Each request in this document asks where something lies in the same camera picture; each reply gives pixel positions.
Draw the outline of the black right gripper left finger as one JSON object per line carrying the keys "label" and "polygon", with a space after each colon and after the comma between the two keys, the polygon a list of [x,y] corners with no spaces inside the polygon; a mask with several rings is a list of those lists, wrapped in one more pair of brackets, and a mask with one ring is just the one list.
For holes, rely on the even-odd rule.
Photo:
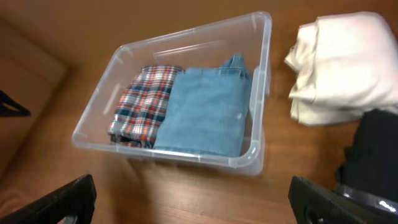
{"label": "black right gripper left finger", "polygon": [[90,224],[96,202],[93,176],[83,175],[1,218],[1,224]]}

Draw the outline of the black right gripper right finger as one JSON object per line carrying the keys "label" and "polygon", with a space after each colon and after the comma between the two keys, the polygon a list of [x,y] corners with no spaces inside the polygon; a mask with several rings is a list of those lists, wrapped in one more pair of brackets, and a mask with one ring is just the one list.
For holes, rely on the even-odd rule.
{"label": "black right gripper right finger", "polygon": [[397,202],[347,185],[328,190],[294,176],[288,198],[298,224],[397,224]]}

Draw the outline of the black cloth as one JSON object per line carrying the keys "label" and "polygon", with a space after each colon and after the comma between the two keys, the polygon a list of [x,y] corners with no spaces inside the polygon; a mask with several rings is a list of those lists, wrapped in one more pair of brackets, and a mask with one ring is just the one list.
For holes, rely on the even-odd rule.
{"label": "black cloth", "polygon": [[396,114],[381,110],[364,114],[335,178],[348,187],[397,201]]}

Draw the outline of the red navy plaid shirt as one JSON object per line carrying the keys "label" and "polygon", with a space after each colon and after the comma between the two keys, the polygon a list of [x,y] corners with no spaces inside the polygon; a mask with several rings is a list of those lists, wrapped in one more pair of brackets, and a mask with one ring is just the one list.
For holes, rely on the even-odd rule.
{"label": "red navy plaid shirt", "polygon": [[148,65],[127,86],[114,112],[108,134],[111,144],[152,149],[165,119],[177,65]]}

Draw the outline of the blue denim jeans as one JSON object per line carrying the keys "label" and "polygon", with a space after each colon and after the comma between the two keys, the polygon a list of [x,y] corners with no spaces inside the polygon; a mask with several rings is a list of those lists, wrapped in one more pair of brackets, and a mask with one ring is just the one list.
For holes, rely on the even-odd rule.
{"label": "blue denim jeans", "polygon": [[240,54],[218,68],[190,67],[179,73],[154,149],[238,157],[251,86],[251,75]]}

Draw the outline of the cream cloth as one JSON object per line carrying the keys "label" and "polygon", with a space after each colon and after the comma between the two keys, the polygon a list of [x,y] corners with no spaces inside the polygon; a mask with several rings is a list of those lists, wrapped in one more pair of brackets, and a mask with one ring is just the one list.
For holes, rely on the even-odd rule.
{"label": "cream cloth", "polygon": [[290,116],[300,124],[344,123],[375,109],[397,113],[397,41],[375,12],[301,25],[284,61],[296,72]]}

